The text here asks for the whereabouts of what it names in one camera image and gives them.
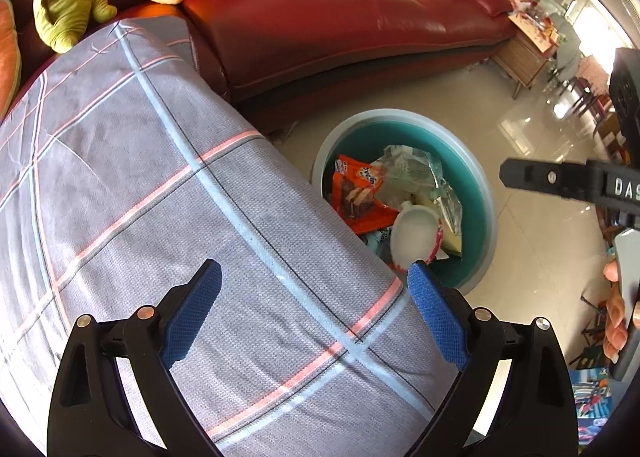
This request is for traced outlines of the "person's right hand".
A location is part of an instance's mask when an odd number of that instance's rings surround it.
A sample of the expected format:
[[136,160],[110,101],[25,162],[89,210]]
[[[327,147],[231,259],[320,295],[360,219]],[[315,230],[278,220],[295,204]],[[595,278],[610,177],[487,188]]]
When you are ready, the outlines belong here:
[[603,352],[612,363],[616,363],[620,357],[620,351],[627,343],[628,331],[625,321],[625,302],[620,294],[620,284],[618,284],[620,275],[618,275],[615,260],[605,264],[603,275],[611,283],[611,293],[606,300]]

